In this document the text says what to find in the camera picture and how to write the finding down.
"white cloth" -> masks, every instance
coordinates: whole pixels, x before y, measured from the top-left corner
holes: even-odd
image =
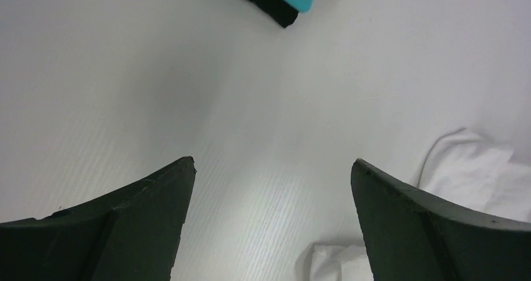
[[[364,247],[314,246],[310,281],[373,281]]]
[[[470,130],[440,138],[431,149],[419,187],[458,205],[531,222],[531,167],[510,162],[513,148]],[[310,281],[373,281],[364,247],[316,245]]]
[[[458,205],[531,222],[531,168],[510,163],[513,148],[470,130],[437,141],[419,188]]]

